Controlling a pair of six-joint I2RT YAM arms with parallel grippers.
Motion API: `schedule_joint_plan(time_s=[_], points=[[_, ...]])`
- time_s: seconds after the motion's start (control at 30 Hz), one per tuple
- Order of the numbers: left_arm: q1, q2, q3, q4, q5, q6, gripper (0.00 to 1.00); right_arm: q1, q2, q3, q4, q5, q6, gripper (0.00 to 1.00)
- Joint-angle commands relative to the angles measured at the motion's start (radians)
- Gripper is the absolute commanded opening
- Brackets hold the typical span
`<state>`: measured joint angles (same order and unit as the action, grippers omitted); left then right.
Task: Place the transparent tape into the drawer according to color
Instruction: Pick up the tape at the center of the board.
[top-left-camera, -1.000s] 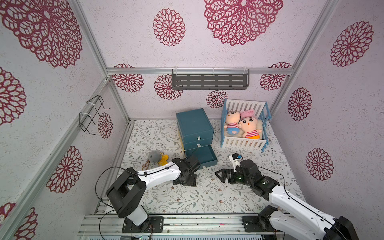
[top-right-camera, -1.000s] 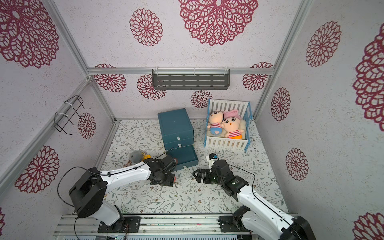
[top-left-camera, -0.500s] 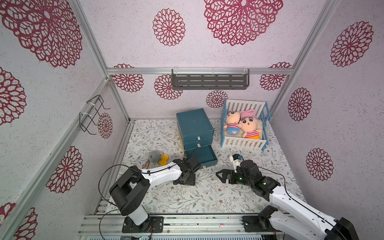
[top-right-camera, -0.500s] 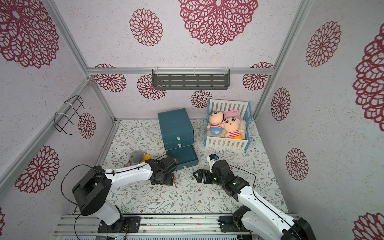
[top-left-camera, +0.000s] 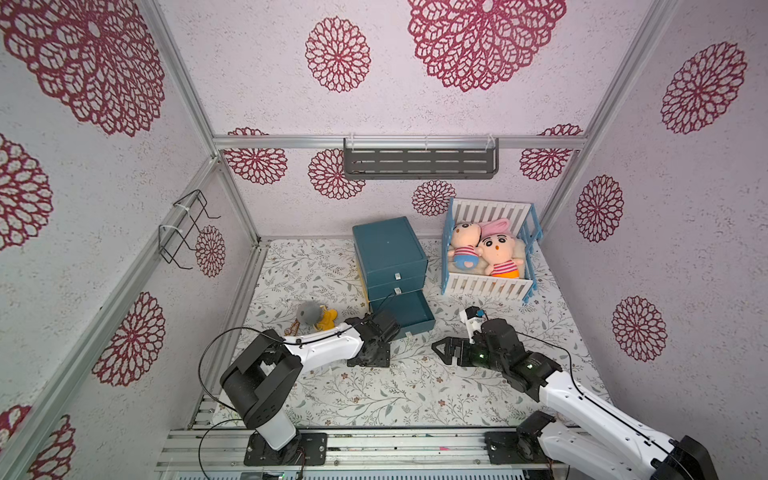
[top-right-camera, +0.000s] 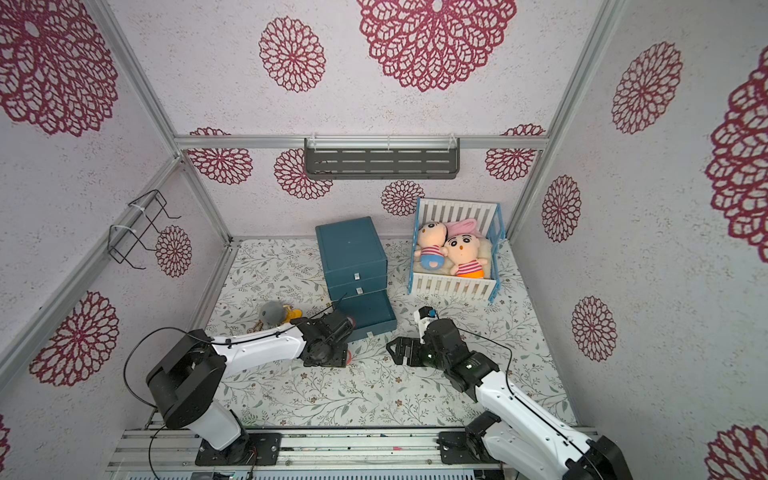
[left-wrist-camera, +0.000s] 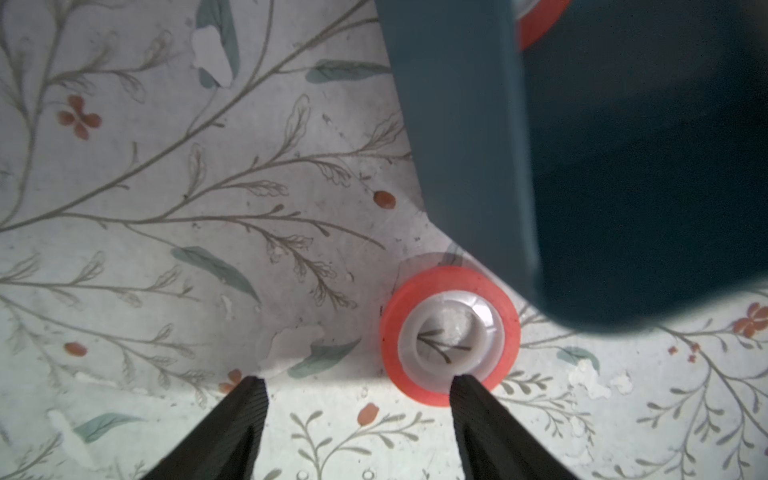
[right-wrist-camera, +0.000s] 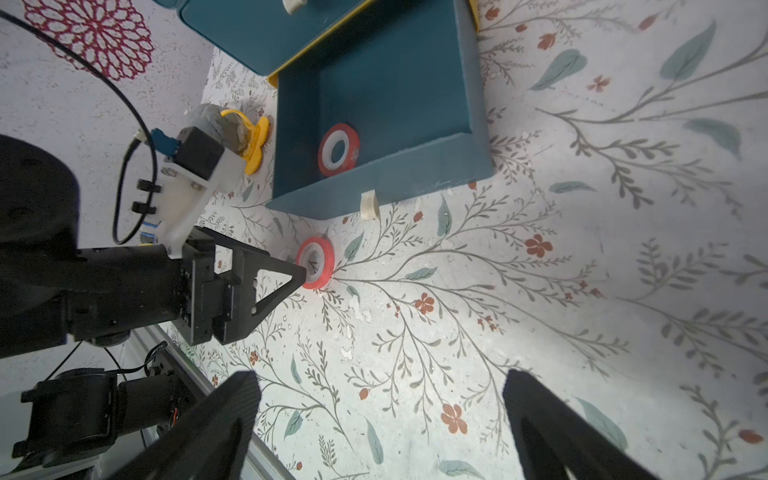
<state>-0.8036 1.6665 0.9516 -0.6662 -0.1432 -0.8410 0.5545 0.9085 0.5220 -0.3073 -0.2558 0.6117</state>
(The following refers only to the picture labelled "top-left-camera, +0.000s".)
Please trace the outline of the teal bottom drawer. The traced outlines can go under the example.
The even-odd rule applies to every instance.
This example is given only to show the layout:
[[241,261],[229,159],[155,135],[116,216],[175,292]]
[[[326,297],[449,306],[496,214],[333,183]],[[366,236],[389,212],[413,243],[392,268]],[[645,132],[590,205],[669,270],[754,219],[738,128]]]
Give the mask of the teal bottom drawer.
[[435,317],[422,290],[396,295],[387,300],[382,308],[390,312],[400,326],[396,340],[408,335],[423,334],[434,328]]

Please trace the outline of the teal drawer cabinet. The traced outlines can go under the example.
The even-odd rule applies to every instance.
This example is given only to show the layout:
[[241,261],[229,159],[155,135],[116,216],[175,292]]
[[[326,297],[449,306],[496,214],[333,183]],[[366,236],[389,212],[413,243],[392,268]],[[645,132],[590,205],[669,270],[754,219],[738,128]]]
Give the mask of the teal drawer cabinet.
[[407,217],[356,225],[352,232],[369,302],[423,289],[428,259]]

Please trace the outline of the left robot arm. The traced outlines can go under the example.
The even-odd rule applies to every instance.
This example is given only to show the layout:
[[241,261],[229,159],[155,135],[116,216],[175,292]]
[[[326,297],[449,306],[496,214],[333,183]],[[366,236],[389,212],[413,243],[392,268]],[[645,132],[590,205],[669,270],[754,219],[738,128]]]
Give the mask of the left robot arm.
[[222,373],[220,385],[245,426],[278,452],[298,436],[284,404],[301,375],[338,361],[387,368],[390,343],[399,333],[400,325],[386,311],[299,337],[260,331]]

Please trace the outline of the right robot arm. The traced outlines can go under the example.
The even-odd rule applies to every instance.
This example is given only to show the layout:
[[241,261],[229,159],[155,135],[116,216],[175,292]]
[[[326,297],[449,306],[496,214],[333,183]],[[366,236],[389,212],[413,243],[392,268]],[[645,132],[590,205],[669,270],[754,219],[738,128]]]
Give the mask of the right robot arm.
[[717,478],[709,451],[697,440],[676,440],[587,393],[571,371],[527,349],[505,320],[471,314],[467,337],[445,337],[431,348],[444,364],[496,372],[543,405],[515,429],[521,455],[540,451],[594,479]]

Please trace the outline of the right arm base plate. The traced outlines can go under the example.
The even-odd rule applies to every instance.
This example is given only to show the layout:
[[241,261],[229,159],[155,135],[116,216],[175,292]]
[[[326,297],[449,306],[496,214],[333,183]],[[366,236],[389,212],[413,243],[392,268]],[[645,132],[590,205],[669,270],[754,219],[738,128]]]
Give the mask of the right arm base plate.
[[493,465],[559,464],[544,453],[537,439],[515,430],[486,431],[484,443]]

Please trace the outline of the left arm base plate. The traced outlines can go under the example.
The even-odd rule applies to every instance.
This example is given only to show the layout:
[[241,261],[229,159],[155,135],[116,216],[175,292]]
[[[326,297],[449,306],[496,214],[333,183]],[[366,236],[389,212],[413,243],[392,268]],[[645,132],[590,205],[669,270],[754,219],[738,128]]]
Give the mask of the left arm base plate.
[[258,433],[249,437],[244,465],[260,466],[322,466],[327,454],[326,433],[299,432],[279,450],[273,449]]

